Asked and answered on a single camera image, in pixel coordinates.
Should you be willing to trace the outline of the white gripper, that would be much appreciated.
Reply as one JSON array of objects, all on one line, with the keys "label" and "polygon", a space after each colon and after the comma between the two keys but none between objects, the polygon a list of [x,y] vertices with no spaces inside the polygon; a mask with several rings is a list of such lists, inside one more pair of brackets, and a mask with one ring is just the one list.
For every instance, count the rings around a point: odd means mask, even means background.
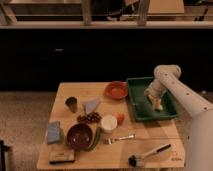
[{"label": "white gripper", "polygon": [[154,102],[154,98],[156,99],[156,106],[162,107],[161,101],[162,97],[165,94],[166,89],[162,86],[155,86],[153,83],[151,83],[144,91],[144,95],[148,97],[149,101],[151,103]]}]

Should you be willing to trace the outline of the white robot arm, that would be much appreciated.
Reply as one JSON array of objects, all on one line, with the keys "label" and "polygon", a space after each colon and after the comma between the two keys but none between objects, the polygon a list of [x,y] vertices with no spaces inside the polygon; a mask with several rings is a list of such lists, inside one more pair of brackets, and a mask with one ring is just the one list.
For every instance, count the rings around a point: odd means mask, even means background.
[{"label": "white robot arm", "polygon": [[213,171],[213,103],[183,84],[178,65],[158,65],[144,95],[154,109],[161,109],[161,98],[169,90],[191,116],[191,126],[183,171]]}]

